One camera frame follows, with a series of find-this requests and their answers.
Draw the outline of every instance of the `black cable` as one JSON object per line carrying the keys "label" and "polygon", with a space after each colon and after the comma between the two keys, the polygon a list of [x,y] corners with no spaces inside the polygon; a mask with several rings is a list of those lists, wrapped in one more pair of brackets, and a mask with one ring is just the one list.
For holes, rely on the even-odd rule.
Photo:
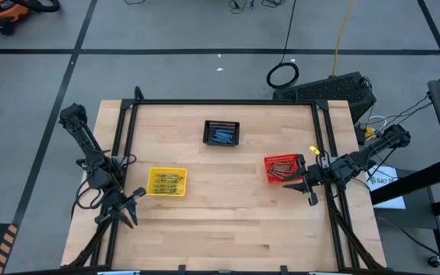
{"label": "black cable", "polygon": [[288,47],[288,40],[290,38],[290,32],[291,32],[291,24],[293,23],[293,15],[295,14],[295,6],[296,6],[296,0],[293,1],[293,7],[291,8],[290,25],[288,26],[288,34],[286,35],[286,41],[284,43],[284,50],[283,50],[283,57],[281,57],[280,63],[283,62],[284,56],[286,54],[286,48]]}
{"label": "black cable", "polygon": [[378,171],[378,169],[380,169],[381,165],[383,165],[383,163],[385,163],[385,161],[387,161],[388,157],[391,156],[391,154],[393,154],[393,152],[396,150],[396,148],[392,149],[391,152],[385,157],[383,158],[383,161],[380,163],[380,165],[378,165],[376,167],[376,169],[373,171],[373,173],[367,178],[367,181],[370,181],[371,178],[373,177],[373,175],[376,173],[376,171]]}
{"label": "black cable", "polygon": [[426,105],[416,109],[412,114],[408,115],[406,118],[404,118],[400,122],[398,122],[397,125],[399,125],[400,123],[404,122],[406,119],[408,119],[409,117],[411,117],[413,114],[417,113],[418,111],[423,110],[423,109],[429,107],[430,105],[432,105],[432,103],[428,103],[428,104],[426,104]]}
{"label": "black cable", "polygon": [[81,184],[79,184],[79,187],[77,188],[77,191],[76,191],[76,199],[74,199],[74,205],[73,205],[73,209],[72,209],[73,213],[74,213],[75,205],[78,205],[81,209],[90,209],[90,207],[88,207],[88,206],[81,205],[81,202],[79,202],[79,199],[81,198],[81,196],[83,196],[84,193],[88,192],[91,189],[91,187],[88,187],[84,190],[84,192],[81,193],[81,188],[89,181],[89,179],[91,179],[91,177],[94,175],[94,173],[95,173],[94,170],[91,171],[91,173],[86,177],[86,179]]}
{"label": "black cable", "polygon": [[[407,115],[404,115],[404,113],[406,113],[406,112],[410,111],[411,109],[415,108],[418,104],[420,104],[421,102],[425,101],[428,97],[429,97],[429,96],[426,95],[426,96],[424,97],[424,99],[419,100],[415,105],[413,105],[412,107],[408,108],[407,110],[401,112],[399,115],[389,115],[389,116],[387,116],[386,118],[387,118],[387,119],[388,119],[388,118],[395,118],[395,119],[397,119],[397,118],[401,118],[401,117],[404,117],[404,116],[407,116],[407,115],[413,115],[413,113],[410,113],[410,114],[407,114]],[[368,125],[372,125],[372,124],[378,123],[378,122],[382,122],[382,121],[385,121],[385,120],[384,120],[384,119],[380,119],[380,120],[378,120],[378,121],[374,121],[374,122],[366,123],[366,124],[364,125],[364,127],[366,127],[366,126],[368,126]]]}
{"label": "black cable", "polygon": [[417,241],[417,240],[416,240],[411,234],[409,234],[407,231],[403,230],[403,228],[401,228],[400,226],[395,225],[394,223],[388,221],[387,219],[385,219],[385,218],[383,218],[383,217],[377,216],[377,218],[380,219],[380,220],[382,220],[382,221],[384,221],[384,222],[386,222],[387,224],[393,226],[394,228],[399,229],[403,234],[405,234],[410,240],[412,240],[412,241],[414,241],[416,244],[418,244],[421,248],[425,248],[425,249],[427,249],[428,251],[431,251],[433,254],[438,255],[438,256],[440,257],[440,253],[439,253],[439,252],[437,252],[437,251],[435,251],[434,249],[428,247],[427,245],[423,244],[422,242]]}
{"label": "black cable", "polygon": [[[330,154],[329,154],[326,150],[323,150],[323,153],[325,154],[325,157],[327,157],[328,167],[330,168],[330,167],[332,166],[332,163],[330,162]],[[315,156],[315,162],[317,163],[317,165],[318,165],[319,167],[322,167],[322,154],[317,154],[317,155]],[[332,199],[337,198],[339,195],[341,195],[341,192],[338,191],[337,194],[335,194],[335,195],[332,197]]]}
{"label": "black cable", "polygon": [[136,5],[136,4],[142,4],[142,3],[144,3],[145,2],[145,0],[141,0],[141,1],[138,1],[138,2],[129,2],[129,1],[127,1],[127,0],[123,0],[127,5]]}
{"label": "black cable", "polygon": [[370,123],[370,117],[371,117],[371,114],[373,114],[373,108],[374,108],[374,104],[371,106],[370,114],[367,116],[366,125],[368,125]]}
{"label": "black cable", "polygon": [[[267,76],[266,76],[267,85],[269,85],[269,87],[271,87],[273,89],[286,89],[288,87],[291,87],[293,84],[296,83],[296,81],[298,80],[298,77],[299,77],[299,69],[295,63],[288,63],[288,62],[283,63],[284,57],[286,55],[286,48],[288,47],[288,40],[290,39],[291,24],[293,23],[293,15],[295,14],[295,6],[296,6],[296,0],[293,1],[293,7],[291,9],[290,25],[288,26],[288,34],[286,35],[286,42],[284,44],[283,56],[281,57],[281,61],[273,69],[271,69],[269,71],[269,73],[267,73]],[[276,70],[278,70],[279,68],[284,67],[284,66],[292,67],[295,70],[295,76],[290,81],[288,81],[282,85],[273,84],[271,82],[271,76],[273,75],[273,73]]]}
{"label": "black cable", "polygon": [[124,157],[124,158],[121,159],[121,161],[120,161],[120,167],[121,167],[122,169],[124,169],[125,167],[127,167],[128,165],[134,163],[135,161],[137,161],[137,156],[135,156],[134,154],[129,154],[128,157]]}
{"label": "black cable", "polygon": [[[376,157],[379,158],[380,161],[383,163],[383,159],[382,159],[380,156],[376,155]],[[404,173],[407,174],[407,175],[412,175],[412,173],[409,173],[409,172],[405,171],[404,169],[396,168],[396,167],[392,167],[392,168],[395,169],[395,170],[398,170],[398,171],[404,172]],[[387,176],[389,176],[389,177],[391,177],[391,178],[394,178],[394,179],[399,179],[399,177],[397,177],[397,176],[390,176],[390,175],[388,175],[387,173],[383,173],[383,172],[381,172],[381,171],[378,171],[378,173],[382,173],[383,175],[387,175]]]}
{"label": "black cable", "polygon": [[281,6],[282,4],[284,4],[286,0],[263,0],[260,4],[263,5],[264,7],[268,7],[268,8],[276,8],[278,6]]}
{"label": "black cable", "polygon": [[363,185],[364,187],[366,187],[367,190],[368,190],[369,192],[371,192],[370,187],[369,187],[366,183],[364,183],[364,181],[362,181],[362,180],[358,180],[358,179],[355,179],[355,178],[354,178],[353,180],[357,181],[358,183],[360,183],[361,185]]}
{"label": "black cable", "polygon": [[233,13],[234,15],[241,14],[245,10],[245,8],[248,6],[248,1],[250,1],[250,0],[245,0],[242,8],[239,8],[237,6],[236,0],[230,0],[230,2],[228,3],[228,6],[231,8],[230,12]]}
{"label": "black cable", "polygon": [[363,76],[361,77],[361,79],[359,79],[359,82],[361,85],[366,85],[371,91],[373,90],[373,84],[371,84],[371,80],[369,77]]}

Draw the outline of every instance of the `cable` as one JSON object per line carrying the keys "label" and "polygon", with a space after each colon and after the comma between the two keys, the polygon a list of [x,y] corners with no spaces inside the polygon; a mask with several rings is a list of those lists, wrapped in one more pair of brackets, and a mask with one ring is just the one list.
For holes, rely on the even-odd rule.
{"label": "cable", "polygon": [[129,1],[127,1],[127,0],[123,0],[125,3],[127,3],[127,5],[136,5],[136,4],[142,4],[142,3],[144,3],[145,2],[145,0],[141,0],[141,1],[138,1],[138,2],[129,2]]}
{"label": "cable", "polygon": [[277,6],[281,6],[282,4],[284,4],[284,2],[285,0],[279,0],[278,2],[276,0],[263,0],[260,4],[264,7],[276,8]]}
{"label": "cable", "polygon": [[[127,159],[127,163],[125,163],[125,164],[122,165],[123,160],[125,160],[125,159]],[[129,154],[128,157],[124,157],[124,158],[121,159],[121,161],[120,161],[120,167],[121,167],[122,169],[125,169],[128,165],[134,163],[135,161],[137,161],[137,156],[135,156],[134,154]]]}
{"label": "cable", "polygon": [[79,199],[81,199],[81,196],[83,196],[84,193],[88,192],[91,189],[91,187],[88,187],[82,193],[80,192],[82,187],[89,181],[89,179],[91,179],[91,177],[94,175],[94,173],[95,173],[95,170],[91,171],[91,173],[89,173],[89,175],[86,177],[86,179],[81,184],[79,184],[79,187],[77,188],[76,199],[74,200],[74,205],[78,205],[81,209],[91,209],[91,206],[81,205],[81,202],[79,202]]}
{"label": "cable", "polygon": [[230,12],[233,13],[234,15],[241,14],[245,10],[245,8],[248,6],[248,1],[250,1],[250,0],[245,0],[242,8],[239,8],[236,0],[230,0],[230,2],[228,3],[228,6],[231,8]]}
{"label": "cable", "polygon": [[353,180],[355,180],[356,182],[360,183],[361,185],[363,185],[364,187],[366,187],[366,189],[367,189],[369,192],[371,192],[370,187],[369,187],[366,183],[364,183],[364,181],[362,181],[362,180],[358,180],[358,179],[355,179],[355,178],[354,178]]}
{"label": "cable", "polygon": [[397,125],[399,125],[400,123],[404,122],[406,119],[408,119],[409,117],[411,117],[413,114],[417,113],[418,111],[423,110],[423,109],[429,107],[430,105],[432,105],[432,103],[428,103],[428,104],[426,104],[426,105],[416,109],[412,114],[409,114],[406,118],[404,118],[403,120],[398,122]]}
{"label": "cable", "polygon": [[288,34],[286,35],[286,41],[284,43],[284,49],[283,49],[283,57],[281,57],[280,64],[284,60],[284,56],[286,54],[286,48],[288,47],[288,40],[290,38],[290,32],[291,32],[291,24],[293,23],[293,15],[295,13],[295,6],[296,6],[296,0],[293,1],[293,7],[291,8],[291,17],[290,17],[290,25],[288,26]]}
{"label": "cable", "polygon": [[351,0],[351,4],[349,4],[348,12],[345,14],[344,22],[342,23],[341,30],[339,31],[339,37],[337,38],[337,46],[335,46],[334,66],[332,67],[332,76],[335,76],[335,69],[337,68],[337,55],[339,53],[339,44],[341,43],[341,37],[344,34],[345,25],[348,23],[349,14],[351,13],[353,4],[354,4],[354,0]]}
{"label": "cable", "polygon": [[366,125],[367,125],[368,123],[370,123],[370,120],[371,120],[371,114],[373,114],[373,108],[374,108],[374,104],[371,106],[370,114],[367,116]]}
{"label": "cable", "polygon": [[[383,159],[382,159],[380,156],[376,155],[376,157],[379,158],[381,162],[383,162]],[[391,165],[389,165],[389,166],[392,167],[392,168],[395,169],[395,170],[398,170],[398,171],[404,172],[404,173],[407,174],[407,175],[412,175],[412,173],[409,173],[409,172],[407,172],[407,171],[404,170],[404,169],[396,168],[396,167],[393,167],[393,166],[391,166]],[[378,173],[382,173],[383,175],[387,175],[387,176],[389,176],[389,177],[393,177],[394,179],[399,179],[399,177],[390,176],[390,175],[388,175],[387,173],[383,173],[383,172],[381,172],[381,171],[378,171]]]}
{"label": "cable", "polygon": [[403,228],[401,228],[400,226],[395,225],[394,223],[388,221],[387,219],[385,219],[383,217],[377,216],[377,218],[382,220],[382,221],[384,221],[384,222],[386,222],[387,224],[393,226],[394,228],[399,229],[403,234],[405,234],[410,240],[412,240],[416,244],[418,244],[421,248],[425,248],[426,250],[431,251],[433,254],[438,255],[440,257],[440,253],[439,252],[437,252],[434,249],[428,247],[427,245],[423,244],[422,242],[417,241],[411,234],[409,234],[407,231],[403,230]]}
{"label": "cable", "polygon": [[[403,117],[403,116],[407,116],[407,115],[404,115],[404,113],[406,113],[406,112],[410,111],[411,109],[415,108],[418,104],[420,104],[421,102],[425,101],[428,97],[429,97],[429,95],[426,95],[423,99],[419,100],[416,104],[414,104],[412,107],[409,107],[407,110],[399,113],[398,115],[389,115],[389,116],[387,116],[387,118],[400,118],[400,117]],[[365,126],[372,125],[372,124],[375,124],[375,123],[378,123],[378,122],[382,122],[382,121],[384,121],[384,120],[382,119],[382,120],[379,120],[379,121],[367,123]]]}
{"label": "cable", "polygon": [[371,178],[373,177],[373,175],[376,173],[376,171],[378,171],[378,169],[380,169],[381,165],[383,165],[383,163],[385,163],[385,161],[387,161],[388,157],[391,156],[391,154],[393,154],[393,152],[396,150],[396,148],[392,149],[391,152],[385,157],[383,158],[383,161],[380,163],[380,165],[378,165],[378,167],[376,167],[376,169],[373,171],[372,174],[370,174],[370,176],[367,178],[367,181],[371,180]]}
{"label": "cable", "polygon": [[377,132],[381,131],[382,128],[384,128],[385,126],[388,125],[388,120],[387,118],[383,117],[382,115],[373,115],[372,117],[370,117],[367,121],[369,122],[371,119],[373,118],[382,118],[385,122],[383,124],[383,126],[380,127],[380,129],[378,129],[377,131],[375,131],[374,133],[376,134]]}
{"label": "cable", "polygon": [[[293,84],[296,83],[296,81],[298,80],[298,77],[299,77],[298,66],[295,63],[288,63],[288,62],[283,63],[284,57],[286,55],[286,48],[288,47],[288,40],[290,38],[291,24],[293,23],[293,15],[295,14],[295,6],[296,6],[296,0],[293,1],[293,7],[291,8],[290,25],[288,26],[288,34],[286,35],[286,41],[284,43],[283,56],[281,57],[281,61],[273,69],[271,69],[269,71],[269,73],[267,73],[267,76],[266,76],[267,85],[269,85],[269,87],[271,87],[273,89],[286,89],[288,87],[291,87]],[[292,67],[295,70],[295,76],[290,81],[288,81],[282,85],[273,84],[271,82],[271,76],[273,75],[273,73],[276,70],[278,70],[279,68],[284,67],[284,66]]]}

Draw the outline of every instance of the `black basket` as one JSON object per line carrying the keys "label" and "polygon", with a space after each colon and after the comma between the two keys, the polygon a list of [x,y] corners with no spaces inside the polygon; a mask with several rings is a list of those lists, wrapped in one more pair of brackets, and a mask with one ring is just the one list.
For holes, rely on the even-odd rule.
{"label": "black basket", "polygon": [[205,121],[203,143],[207,145],[234,147],[238,145],[240,128],[241,124],[238,122]]}

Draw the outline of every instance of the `gray floor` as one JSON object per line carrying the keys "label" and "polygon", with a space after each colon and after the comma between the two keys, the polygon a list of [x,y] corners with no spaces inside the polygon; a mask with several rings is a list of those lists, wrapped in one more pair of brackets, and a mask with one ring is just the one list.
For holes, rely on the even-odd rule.
{"label": "gray floor", "polygon": [[[13,37],[0,35],[0,49],[72,50],[91,0],[60,1],[59,13],[32,15]],[[258,3],[252,11],[233,15],[228,0],[149,0],[132,6],[98,0],[82,48],[280,49],[292,3],[287,0],[275,9]],[[440,1],[425,3],[440,33]],[[348,4],[349,0],[299,0],[289,48],[335,48]],[[356,0],[341,49],[438,50],[438,45],[416,0]],[[70,57],[0,54],[0,222],[13,219]],[[62,107],[83,104],[93,127],[101,100],[131,97],[136,85],[149,99],[269,99],[272,89],[265,76],[280,58],[279,54],[80,54],[70,66],[74,71]],[[298,83],[305,83],[327,77],[333,56],[287,55],[285,60],[295,60]],[[395,115],[425,96],[429,80],[440,78],[440,56],[340,56],[337,73],[353,71],[373,83],[378,100],[373,115]],[[287,80],[290,74],[281,71],[275,78]],[[440,129],[432,107],[403,126],[411,132],[412,143],[397,150],[390,165],[418,170],[440,160]],[[59,267],[82,174],[74,164],[79,157],[72,138],[55,125],[7,273]],[[440,273],[440,268],[427,267],[428,251],[385,224],[379,227],[389,267]],[[431,231],[410,232],[435,247]]]}

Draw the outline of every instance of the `wooden table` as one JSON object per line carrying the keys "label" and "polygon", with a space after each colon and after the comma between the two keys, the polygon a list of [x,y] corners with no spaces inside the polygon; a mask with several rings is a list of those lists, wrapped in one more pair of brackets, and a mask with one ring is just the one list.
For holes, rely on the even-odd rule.
{"label": "wooden table", "polygon": [[[95,137],[103,150],[112,147],[120,101],[103,101]],[[347,102],[329,102],[339,155],[358,149]],[[321,127],[325,135],[323,114]],[[202,143],[207,119],[239,121],[237,147]],[[125,122],[121,152],[128,126]],[[325,135],[324,144],[328,150]],[[312,111],[301,105],[139,105],[125,192],[146,187],[150,167],[188,170],[184,197],[139,198],[139,226],[118,227],[114,269],[336,271],[325,192],[315,188],[319,204],[309,206],[306,195],[280,185],[268,185],[263,158],[304,154],[316,146]],[[89,192],[83,203],[95,193]],[[383,248],[367,189],[348,184],[348,204],[354,233],[374,258],[385,265]],[[63,254],[71,262],[95,231],[99,210],[76,208]],[[341,231],[345,263],[350,266],[347,240]],[[106,248],[108,235],[103,239]],[[101,253],[100,263],[104,263]]]}

